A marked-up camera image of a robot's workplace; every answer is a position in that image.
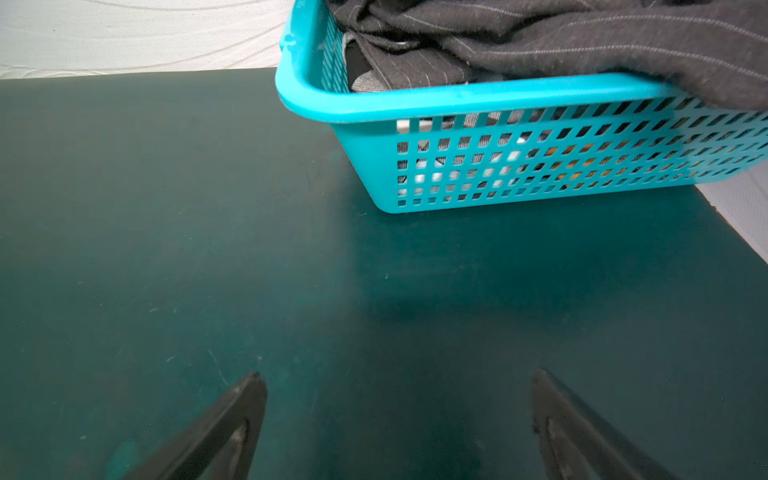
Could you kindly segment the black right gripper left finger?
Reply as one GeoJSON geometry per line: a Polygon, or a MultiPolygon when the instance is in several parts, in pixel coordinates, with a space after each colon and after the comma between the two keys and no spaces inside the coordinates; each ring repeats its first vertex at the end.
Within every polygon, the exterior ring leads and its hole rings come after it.
{"type": "Polygon", "coordinates": [[[246,479],[265,418],[267,385],[251,372],[127,479],[246,479]]]}

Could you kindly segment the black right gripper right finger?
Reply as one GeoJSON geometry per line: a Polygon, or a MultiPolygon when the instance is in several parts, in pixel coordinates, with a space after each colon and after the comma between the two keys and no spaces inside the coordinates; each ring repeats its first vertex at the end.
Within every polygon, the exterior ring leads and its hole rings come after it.
{"type": "Polygon", "coordinates": [[[674,479],[546,369],[531,376],[532,429],[549,479],[674,479]]]}

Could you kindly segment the dark grey pinstriped shirt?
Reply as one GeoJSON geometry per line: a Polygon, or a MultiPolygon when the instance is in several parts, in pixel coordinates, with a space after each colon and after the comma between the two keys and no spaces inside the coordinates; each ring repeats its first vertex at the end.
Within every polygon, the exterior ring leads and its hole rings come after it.
{"type": "Polygon", "coordinates": [[[349,87],[629,72],[725,109],[767,106],[763,1],[330,1],[349,87]]]}

